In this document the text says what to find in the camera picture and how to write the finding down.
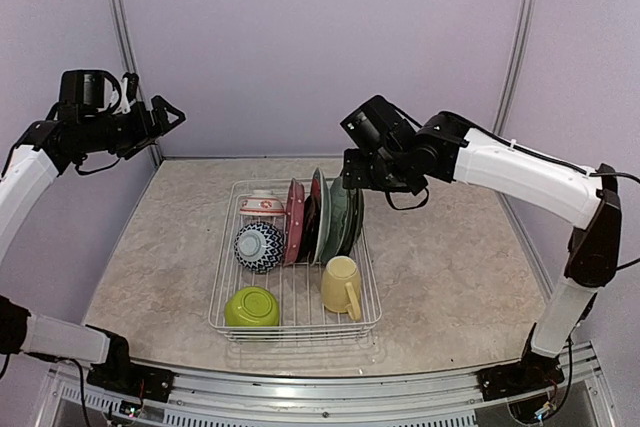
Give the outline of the black rimmed dark plate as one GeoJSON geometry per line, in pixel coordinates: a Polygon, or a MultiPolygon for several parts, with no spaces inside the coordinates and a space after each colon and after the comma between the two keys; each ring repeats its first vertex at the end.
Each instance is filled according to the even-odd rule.
{"type": "Polygon", "coordinates": [[[361,189],[350,189],[348,215],[344,239],[339,249],[340,255],[349,255],[357,242],[364,220],[364,193],[361,189]]]}

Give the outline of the teal wave pattern plate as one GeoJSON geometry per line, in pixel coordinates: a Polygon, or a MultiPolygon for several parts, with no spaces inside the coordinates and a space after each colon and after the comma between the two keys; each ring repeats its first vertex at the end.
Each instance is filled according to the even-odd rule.
{"type": "Polygon", "coordinates": [[[343,186],[342,176],[338,176],[333,180],[329,192],[331,217],[328,236],[320,254],[320,262],[323,264],[328,263],[330,259],[338,255],[346,232],[349,210],[349,193],[343,186]]]}

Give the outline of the red floral plate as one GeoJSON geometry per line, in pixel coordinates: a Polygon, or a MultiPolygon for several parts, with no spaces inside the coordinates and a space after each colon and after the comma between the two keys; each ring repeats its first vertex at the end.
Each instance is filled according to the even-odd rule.
{"type": "Polygon", "coordinates": [[[304,203],[304,222],[301,245],[297,260],[299,262],[314,259],[322,218],[322,181],[324,174],[317,167],[313,173],[310,194],[304,203]]]}

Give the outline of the pink dotted plate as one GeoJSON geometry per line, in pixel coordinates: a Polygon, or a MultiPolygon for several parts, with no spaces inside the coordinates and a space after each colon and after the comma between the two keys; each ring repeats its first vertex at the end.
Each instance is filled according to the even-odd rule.
{"type": "Polygon", "coordinates": [[[304,186],[293,178],[287,194],[286,214],[286,247],[284,251],[284,264],[294,264],[301,246],[304,230],[304,186]]]}

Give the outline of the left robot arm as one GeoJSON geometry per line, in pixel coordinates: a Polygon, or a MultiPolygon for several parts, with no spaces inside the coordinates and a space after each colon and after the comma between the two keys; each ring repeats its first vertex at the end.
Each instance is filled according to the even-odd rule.
{"type": "MultiPolygon", "coordinates": [[[[54,105],[53,116],[29,126],[12,147],[1,176],[1,254],[5,255],[36,203],[65,170],[76,172],[98,152],[128,160],[186,120],[163,97],[151,107],[136,102],[127,113],[111,109],[91,112],[69,103],[54,105]]],[[[112,334],[60,319],[34,314],[7,297],[1,298],[1,353],[24,353],[45,361],[75,360],[100,365],[102,377],[121,392],[140,381],[137,365],[113,352],[112,334]]]]}

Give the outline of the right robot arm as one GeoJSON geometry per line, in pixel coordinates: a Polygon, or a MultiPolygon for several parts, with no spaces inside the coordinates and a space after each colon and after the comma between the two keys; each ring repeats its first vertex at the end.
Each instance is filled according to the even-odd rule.
{"type": "Polygon", "coordinates": [[[508,366],[518,389],[535,389],[557,369],[570,334],[616,275],[622,215],[614,172],[529,150],[453,112],[442,111],[414,129],[382,98],[356,109],[341,126],[355,144],[344,153],[348,189],[418,194],[435,178],[514,197],[572,226],[564,273],[520,360],[508,366]]]}

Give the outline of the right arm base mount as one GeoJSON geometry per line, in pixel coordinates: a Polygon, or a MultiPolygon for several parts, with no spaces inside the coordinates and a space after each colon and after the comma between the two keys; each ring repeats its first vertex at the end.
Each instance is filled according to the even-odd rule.
{"type": "Polygon", "coordinates": [[[521,362],[499,364],[479,370],[476,378],[485,402],[557,386],[565,380],[557,362],[546,367],[526,367],[521,362]]]}

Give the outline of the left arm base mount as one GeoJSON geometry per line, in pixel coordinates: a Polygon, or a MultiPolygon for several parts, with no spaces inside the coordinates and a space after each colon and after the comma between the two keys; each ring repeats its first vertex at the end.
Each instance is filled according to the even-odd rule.
{"type": "Polygon", "coordinates": [[[91,367],[89,385],[123,394],[139,400],[167,403],[175,374],[167,369],[130,364],[125,367],[108,367],[106,364],[91,367]]]}

